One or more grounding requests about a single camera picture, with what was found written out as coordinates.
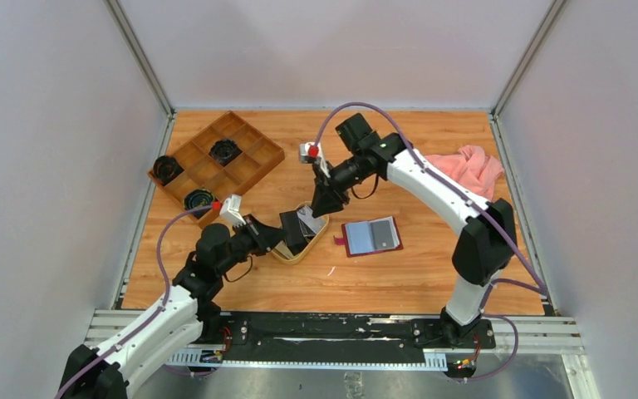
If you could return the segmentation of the gold card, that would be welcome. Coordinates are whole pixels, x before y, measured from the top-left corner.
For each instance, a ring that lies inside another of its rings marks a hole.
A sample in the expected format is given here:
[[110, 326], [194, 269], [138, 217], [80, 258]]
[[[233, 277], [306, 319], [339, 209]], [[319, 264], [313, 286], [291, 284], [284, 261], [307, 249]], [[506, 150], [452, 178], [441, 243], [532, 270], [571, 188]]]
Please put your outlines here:
[[281, 241], [273, 250], [272, 254], [278, 258], [281, 262], [291, 263], [295, 260], [296, 256], [292, 254], [287, 245]]

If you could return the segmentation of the beige oval tray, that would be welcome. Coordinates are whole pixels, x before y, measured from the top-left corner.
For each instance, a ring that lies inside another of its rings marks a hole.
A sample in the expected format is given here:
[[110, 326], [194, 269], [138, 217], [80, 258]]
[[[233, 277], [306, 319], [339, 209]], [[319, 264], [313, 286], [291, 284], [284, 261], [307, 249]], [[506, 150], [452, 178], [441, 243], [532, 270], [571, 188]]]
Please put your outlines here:
[[318, 243], [328, 228], [330, 217], [314, 218], [310, 202], [305, 201], [292, 211], [281, 212], [278, 221], [286, 236], [271, 254], [282, 264], [294, 265], [300, 263]]

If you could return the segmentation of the red leather card holder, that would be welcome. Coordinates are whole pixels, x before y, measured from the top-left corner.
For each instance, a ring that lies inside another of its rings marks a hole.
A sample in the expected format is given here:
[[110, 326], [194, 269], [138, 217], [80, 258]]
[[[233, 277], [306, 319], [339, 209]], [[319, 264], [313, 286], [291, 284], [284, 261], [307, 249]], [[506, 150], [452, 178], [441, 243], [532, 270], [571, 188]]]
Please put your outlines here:
[[349, 258], [404, 248], [394, 216], [343, 224], [341, 236], [334, 236], [333, 241], [344, 248]]

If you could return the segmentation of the silver VIP card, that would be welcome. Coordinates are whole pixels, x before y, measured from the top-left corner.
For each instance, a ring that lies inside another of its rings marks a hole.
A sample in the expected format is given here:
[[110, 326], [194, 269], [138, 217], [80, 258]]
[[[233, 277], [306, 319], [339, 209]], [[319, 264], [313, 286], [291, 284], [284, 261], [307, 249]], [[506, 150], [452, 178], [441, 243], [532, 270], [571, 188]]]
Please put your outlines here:
[[376, 219], [369, 223], [371, 240], [375, 251], [396, 249], [400, 245], [395, 220], [392, 217]]

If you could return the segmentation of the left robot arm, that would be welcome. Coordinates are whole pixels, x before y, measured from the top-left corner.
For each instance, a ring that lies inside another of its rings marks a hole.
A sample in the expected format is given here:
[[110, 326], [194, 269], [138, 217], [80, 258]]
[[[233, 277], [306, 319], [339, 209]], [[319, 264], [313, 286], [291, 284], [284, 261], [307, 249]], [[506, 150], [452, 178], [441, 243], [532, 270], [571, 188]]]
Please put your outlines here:
[[237, 264], [270, 253], [284, 229], [250, 214], [228, 228], [209, 224], [162, 296], [134, 322], [95, 347], [81, 344], [66, 360], [58, 398], [132, 398], [177, 351], [221, 333], [214, 297]]

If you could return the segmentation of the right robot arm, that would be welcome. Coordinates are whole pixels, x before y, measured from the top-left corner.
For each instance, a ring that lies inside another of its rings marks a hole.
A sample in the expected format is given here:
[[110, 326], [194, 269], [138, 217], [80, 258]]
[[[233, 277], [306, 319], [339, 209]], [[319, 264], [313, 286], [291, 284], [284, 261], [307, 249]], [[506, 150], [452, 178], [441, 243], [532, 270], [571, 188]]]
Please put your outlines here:
[[326, 161], [318, 142], [299, 147], [300, 161], [312, 165], [315, 175], [313, 215], [341, 212], [350, 202], [349, 190], [376, 176], [399, 186], [441, 217], [457, 237], [452, 255], [457, 278], [429, 338], [462, 347], [482, 319], [490, 285], [518, 247], [513, 207], [505, 199], [490, 201], [466, 190], [431, 165], [403, 133], [382, 137], [360, 113], [344, 120], [336, 133], [351, 154], [338, 165]]

